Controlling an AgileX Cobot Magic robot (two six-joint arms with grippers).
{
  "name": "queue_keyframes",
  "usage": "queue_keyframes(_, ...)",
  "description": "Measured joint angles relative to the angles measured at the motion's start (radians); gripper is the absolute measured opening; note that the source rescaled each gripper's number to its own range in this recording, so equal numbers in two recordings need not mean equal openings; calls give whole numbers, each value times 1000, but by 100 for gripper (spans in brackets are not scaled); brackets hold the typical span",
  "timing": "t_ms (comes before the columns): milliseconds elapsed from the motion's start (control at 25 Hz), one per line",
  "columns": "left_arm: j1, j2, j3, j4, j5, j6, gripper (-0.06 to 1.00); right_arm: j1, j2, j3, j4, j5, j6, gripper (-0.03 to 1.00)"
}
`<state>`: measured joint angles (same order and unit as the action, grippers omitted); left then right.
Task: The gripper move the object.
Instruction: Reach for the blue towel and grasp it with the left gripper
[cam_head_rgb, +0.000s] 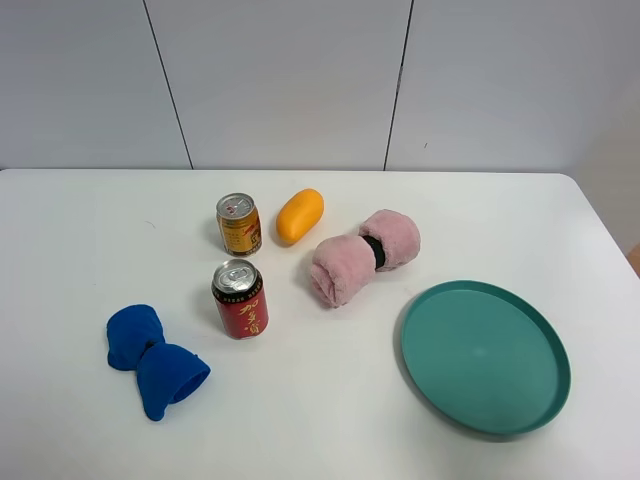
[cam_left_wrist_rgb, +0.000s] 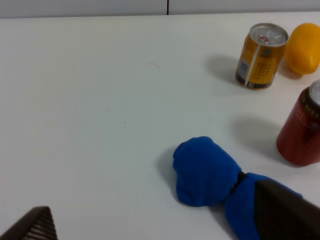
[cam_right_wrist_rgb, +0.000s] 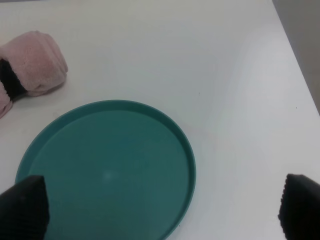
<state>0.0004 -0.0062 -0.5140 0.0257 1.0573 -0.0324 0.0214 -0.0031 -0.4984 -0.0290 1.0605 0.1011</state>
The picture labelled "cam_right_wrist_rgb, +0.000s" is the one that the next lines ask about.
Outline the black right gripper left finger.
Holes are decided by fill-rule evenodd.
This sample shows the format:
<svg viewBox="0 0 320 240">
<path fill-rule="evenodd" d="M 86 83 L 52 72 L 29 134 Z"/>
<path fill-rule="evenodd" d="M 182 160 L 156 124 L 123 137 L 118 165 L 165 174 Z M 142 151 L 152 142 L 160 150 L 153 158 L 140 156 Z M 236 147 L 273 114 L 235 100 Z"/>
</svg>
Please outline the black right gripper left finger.
<svg viewBox="0 0 320 240">
<path fill-rule="evenodd" d="M 49 201 L 43 176 L 28 176 L 0 195 L 2 240 L 43 240 L 49 222 Z"/>
</svg>

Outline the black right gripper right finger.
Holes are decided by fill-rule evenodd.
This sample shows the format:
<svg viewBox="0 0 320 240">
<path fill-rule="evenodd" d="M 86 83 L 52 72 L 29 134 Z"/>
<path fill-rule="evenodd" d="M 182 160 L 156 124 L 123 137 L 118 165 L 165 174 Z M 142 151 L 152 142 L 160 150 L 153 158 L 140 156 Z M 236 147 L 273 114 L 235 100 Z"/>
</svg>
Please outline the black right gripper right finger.
<svg viewBox="0 0 320 240">
<path fill-rule="evenodd" d="M 288 174 L 278 219 L 287 240 L 318 240 L 320 185 L 305 175 Z"/>
</svg>

